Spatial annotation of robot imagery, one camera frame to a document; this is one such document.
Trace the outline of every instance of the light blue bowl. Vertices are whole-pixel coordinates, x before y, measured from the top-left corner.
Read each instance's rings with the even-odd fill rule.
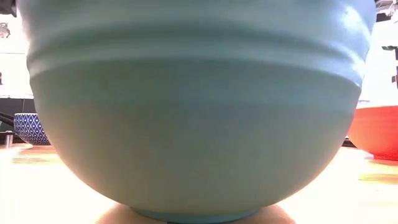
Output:
[[[26,143],[35,146],[50,145],[36,113],[17,113],[14,117],[15,133]]]

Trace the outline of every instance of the wooden countertop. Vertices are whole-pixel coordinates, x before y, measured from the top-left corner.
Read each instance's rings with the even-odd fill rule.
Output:
[[[27,148],[30,145],[0,148],[0,223],[164,223],[141,217],[91,190],[51,147]],[[310,185],[236,222],[245,223],[398,223],[398,162],[373,160],[361,150],[342,147]]]

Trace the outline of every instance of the bowl foot ring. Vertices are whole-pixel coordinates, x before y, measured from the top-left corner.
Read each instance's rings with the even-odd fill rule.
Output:
[[[215,224],[215,223],[231,222],[249,217],[257,212],[257,210],[255,210],[249,212],[222,214],[222,215],[188,215],[188,214],[177,214],[177,213],[150,212],[135,208],[133,208],[133,210],[136,211],[138,214],[149,218],[165,222],[178,223],[178,224]]]

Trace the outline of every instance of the blue patterned bowl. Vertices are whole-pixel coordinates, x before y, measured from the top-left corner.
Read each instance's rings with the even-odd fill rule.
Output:
[[[36,113],[17,113],[14,117],[14,130],[25,142],[36,146],[50,145]]]

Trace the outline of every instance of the orange bowl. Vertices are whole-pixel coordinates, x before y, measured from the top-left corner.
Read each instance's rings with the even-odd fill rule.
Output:
[[[398,161],[398,106],[357,109],[348,137],[376,159]]]

